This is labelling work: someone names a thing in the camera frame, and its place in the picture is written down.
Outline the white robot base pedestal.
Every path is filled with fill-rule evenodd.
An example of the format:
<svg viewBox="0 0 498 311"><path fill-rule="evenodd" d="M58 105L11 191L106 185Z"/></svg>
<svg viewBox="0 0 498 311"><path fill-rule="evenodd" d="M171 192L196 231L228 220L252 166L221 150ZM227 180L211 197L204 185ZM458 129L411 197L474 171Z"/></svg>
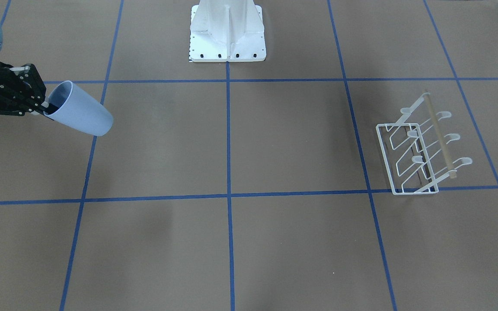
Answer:
<svg viewBox="0 0 498 311"><path fill-rule="evenodd" d="M190 18L189 61L265 61L263 10L253 0L201 0Z"/></svg>

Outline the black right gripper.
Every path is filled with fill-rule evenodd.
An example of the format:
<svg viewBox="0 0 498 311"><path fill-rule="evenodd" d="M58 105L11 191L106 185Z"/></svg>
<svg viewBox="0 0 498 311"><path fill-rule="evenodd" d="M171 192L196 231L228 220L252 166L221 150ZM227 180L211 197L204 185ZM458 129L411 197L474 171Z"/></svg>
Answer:
<svg viewBox="0 0 498 311"><path fill-rule="evenodd" d="M11 87L12 99L3 97L0 92L0 115L22 117L26 114L48 117L55 112L55 106L45 101L47 87L34 64L21 67L0 61L0 82L6 81L12 71L16 83Z"/></svg>

